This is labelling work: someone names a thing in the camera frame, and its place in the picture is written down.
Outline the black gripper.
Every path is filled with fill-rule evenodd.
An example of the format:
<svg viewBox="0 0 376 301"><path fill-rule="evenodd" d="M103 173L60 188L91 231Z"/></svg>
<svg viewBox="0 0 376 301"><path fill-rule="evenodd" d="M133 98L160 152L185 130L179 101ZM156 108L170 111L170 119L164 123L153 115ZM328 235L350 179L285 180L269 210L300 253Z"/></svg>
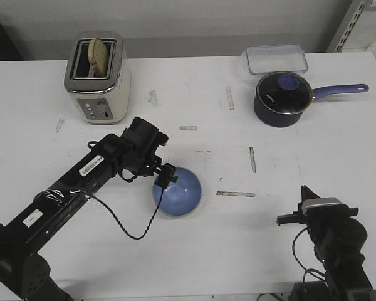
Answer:
<svg viewBox="0 0 376 301"><path fill-rule="evenodd" d="M134 182L138 177L153 176L156 172L158 177L155 184L162 189L166 189L171 182L176 183L178 179L175 175L177 168L169 163L161 165L162 159L154 153L149 152L143 157L139 157L136 152L130 150L124 153L121 159L118 175L127 183ZM126 178L123 175L124 170L130 172L132 176Z"/></svg>
<svg viewBox="0 0 376 301"><path fill-rule="evenodd" d="M302 185L301 202L303 204L318 202L320 199L321 197L313 192L308 186ZM277 216L276 223L278 226L290 223L309 224L316 220L357 216L358 212L358 207L349 207L343 203L301 206L301 209L294 211L291 214Z"/></svg>

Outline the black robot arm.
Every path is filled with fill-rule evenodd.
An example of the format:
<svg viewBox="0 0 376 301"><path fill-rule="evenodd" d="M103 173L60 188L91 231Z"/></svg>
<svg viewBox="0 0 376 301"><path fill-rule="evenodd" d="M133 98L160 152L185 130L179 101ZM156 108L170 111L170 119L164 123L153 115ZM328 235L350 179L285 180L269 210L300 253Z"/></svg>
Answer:
<svg viewBox="0 0 376 301"><path fill-rule="evenodd" d="M129 182L154 174L162 189L176 182L175 166L164 164L155 153L168 140L156 126L135 117L122 135L89 142L85 157L6 226L0 223L0 282L21 300L71 300L38 252L94 193L124 170L133 175Z"/></svg>
<svg viewBox="0 0 376 301"><path fill-rule="evenodd" d="M303 185L297 211L277 217L279 226L305 224L316 259L325 269L320 281L296 282L289 300L372 299L373 287L362 267L365 257L360 252L367 231L355 220L357 214L358 208L335 197L322 198Z"/></svg>

